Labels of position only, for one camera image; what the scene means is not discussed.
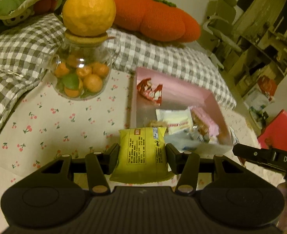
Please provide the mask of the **large yellow citrus fruit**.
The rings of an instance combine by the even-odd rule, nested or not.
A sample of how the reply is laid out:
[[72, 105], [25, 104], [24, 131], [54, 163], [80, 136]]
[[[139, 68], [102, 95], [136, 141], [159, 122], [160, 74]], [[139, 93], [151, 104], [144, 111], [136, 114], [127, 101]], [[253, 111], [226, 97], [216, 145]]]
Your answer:
[[116, 16], [114, 0], [66, 0], [62, 9], [66, 28], [77, 36], [94, 37], [112, 27]]

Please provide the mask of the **small red candy packet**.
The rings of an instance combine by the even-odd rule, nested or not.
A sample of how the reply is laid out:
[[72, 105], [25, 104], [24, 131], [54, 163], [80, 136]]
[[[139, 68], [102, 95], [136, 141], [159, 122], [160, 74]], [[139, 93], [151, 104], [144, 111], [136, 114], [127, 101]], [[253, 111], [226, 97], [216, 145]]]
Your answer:
[[159, 84], [155, 86], [152, 83], [151, 78], [142, 79], [136, 86], [137, 92], [143, 98], [151, 101], [153, 104], [160, 106], [162, 102], [162, 92], [163, 92], [163, 85]]

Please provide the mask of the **yellow snack packet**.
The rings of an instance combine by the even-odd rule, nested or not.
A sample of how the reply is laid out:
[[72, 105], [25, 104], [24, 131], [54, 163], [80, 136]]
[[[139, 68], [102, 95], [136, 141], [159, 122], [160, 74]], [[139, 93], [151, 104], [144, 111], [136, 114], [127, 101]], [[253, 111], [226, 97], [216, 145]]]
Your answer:
[[173, 178], [168, 170], [165, 127], [120, 130], [117, 164], [110, 180], [125, 184], [163, 182]]

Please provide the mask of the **cream white wafer packet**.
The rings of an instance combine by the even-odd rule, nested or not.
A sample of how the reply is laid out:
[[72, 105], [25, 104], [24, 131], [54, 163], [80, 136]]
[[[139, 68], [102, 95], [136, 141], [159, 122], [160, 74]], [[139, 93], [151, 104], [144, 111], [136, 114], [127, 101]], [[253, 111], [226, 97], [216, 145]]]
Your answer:
[[193, 129], [193, 119], [189, 109], [186, 110], [164, 110], [156, 109], [157, 121], [166, 123], [169, 135]]

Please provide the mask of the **small orange plush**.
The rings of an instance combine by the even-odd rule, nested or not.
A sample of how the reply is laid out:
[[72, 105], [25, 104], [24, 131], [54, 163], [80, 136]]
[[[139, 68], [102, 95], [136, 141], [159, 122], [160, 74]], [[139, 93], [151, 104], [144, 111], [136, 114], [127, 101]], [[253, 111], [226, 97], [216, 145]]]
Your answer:
[[59, 0], [39, 0], [34, 6], [34, 14], [42, 15], [48, 12], [54, 12], [59, 7]]

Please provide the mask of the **wooden bookshelf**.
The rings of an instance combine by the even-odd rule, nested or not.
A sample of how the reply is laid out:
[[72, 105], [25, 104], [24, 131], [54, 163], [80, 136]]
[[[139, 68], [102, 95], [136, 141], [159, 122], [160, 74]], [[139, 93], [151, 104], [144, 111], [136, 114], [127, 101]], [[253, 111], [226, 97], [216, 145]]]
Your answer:
[[265, 75], [279, 84], [287, 75], [287, 0], [253, 0], [232, 31], [240, 52], [224, 61], [240, 96]]

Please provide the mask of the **pink cardboard box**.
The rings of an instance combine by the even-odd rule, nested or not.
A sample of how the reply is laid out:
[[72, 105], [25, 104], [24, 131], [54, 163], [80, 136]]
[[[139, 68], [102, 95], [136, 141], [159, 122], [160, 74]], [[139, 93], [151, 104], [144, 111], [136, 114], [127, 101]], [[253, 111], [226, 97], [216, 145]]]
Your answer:
[[[156, 87], [163, 85], [162, 101], [158, 107], [139, 94], [136, 86], [143, 79], [151, 78], [152, 84]], [[201, 88], [187, 81], [162, 74], [155, 70], [138, 67], [133, 79], [133, 91], [130, 114], [130, 128], [140, 128], [146, 126], [151, 120], [156, 119], [156, 109], [165, 110], [185, 110], [189, 106], [199, 106], [214, 120], [219, 126], [218, 144], [208, 144], [192, 140], [187, 134], [166, 136], [166, 142], [184, 148], [192, 147], [199, 154], [224, 154], [233, 147], [228, 126], [222, 115], [214, 95], [204, 88]]]

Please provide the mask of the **glass jar with kumquats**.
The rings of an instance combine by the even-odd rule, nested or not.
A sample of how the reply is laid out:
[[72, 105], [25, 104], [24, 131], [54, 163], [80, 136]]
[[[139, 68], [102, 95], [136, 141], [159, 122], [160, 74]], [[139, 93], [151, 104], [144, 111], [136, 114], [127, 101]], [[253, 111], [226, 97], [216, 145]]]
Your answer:
[[88, 100], [104, 91], [120, 50], [120, 41], [106, 32], [81, 37], [67, 30], [55, 53], [38, 57], [39, 66], [51, 72], [51, 83], [58, 94]]

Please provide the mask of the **cherry print tablecloth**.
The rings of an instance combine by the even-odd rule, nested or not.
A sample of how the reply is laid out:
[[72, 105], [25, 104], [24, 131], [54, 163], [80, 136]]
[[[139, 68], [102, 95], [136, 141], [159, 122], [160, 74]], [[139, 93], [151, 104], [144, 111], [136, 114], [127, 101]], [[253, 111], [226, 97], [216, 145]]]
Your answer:
[[[47, 74], [16, 106], [0, 133], [0, 200], [7, 188], [60, 155], [77, 159], [103, 151], [119, 141], [120, 130], [146, 126], [156, 108], [137, 93], [136, 84], [145, 78], [163, 85], [163, 109], [201, 105], [219, 125], [219, 145], [187, 141], [201, 157], [221, 153], [233, 158], [231, 131], [240, 143], [258, 147], [244, 117], [220, 107], [208, 90], [186, 81], [143, 68], [134, 77], [114, 70], [99, 96], [70, 100], [57, 93]], [[0, 206], [0, 232], [7, 226]]]

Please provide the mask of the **red carrot plush pillow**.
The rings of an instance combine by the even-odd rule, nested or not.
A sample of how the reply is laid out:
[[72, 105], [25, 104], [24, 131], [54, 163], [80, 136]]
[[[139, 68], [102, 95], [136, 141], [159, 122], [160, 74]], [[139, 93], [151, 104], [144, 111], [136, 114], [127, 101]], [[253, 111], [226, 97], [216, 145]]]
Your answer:
[[114, 0], [117, 13], [114, 24], [160, 42], [193, 42], [201, 36], [201, 27], [188, 13], [163, 1]]

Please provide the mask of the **white office chair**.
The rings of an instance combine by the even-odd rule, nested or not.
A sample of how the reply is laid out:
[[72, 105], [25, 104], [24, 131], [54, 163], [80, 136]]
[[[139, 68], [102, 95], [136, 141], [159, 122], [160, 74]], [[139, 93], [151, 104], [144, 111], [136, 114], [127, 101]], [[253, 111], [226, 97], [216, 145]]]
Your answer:
[[211, 41], [218, 41], [209, 58], [220, 71], [224, 70], [224, 66], [215, 54], [220, 44], [226, 44], [232, 50], [242, 52], [242, 49], [231, 37], [234, 19], [237, 14], [236, 5], [236, 0], [210, 1], [207, 6], [206, 21], [202, 25], [203, 30], [214, 36]]

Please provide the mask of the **red plastic chair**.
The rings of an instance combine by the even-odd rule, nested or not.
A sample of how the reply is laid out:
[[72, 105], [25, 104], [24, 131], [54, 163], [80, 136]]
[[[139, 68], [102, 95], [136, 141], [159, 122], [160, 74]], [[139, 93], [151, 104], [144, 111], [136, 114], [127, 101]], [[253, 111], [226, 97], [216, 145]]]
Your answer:
[[262, 148], [287, 151], [287, 111], [282, 110], [258, 137]]

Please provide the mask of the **pink snack packet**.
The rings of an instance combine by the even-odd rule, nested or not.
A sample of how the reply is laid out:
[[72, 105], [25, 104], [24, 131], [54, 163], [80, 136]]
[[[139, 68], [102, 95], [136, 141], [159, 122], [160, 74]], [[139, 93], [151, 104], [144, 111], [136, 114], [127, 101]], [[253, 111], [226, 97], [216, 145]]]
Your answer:
[[201, 134], [200, 141], [218, 143], [220, 128], [209, 114], [198, 106], [189, 106], [194, 129]]

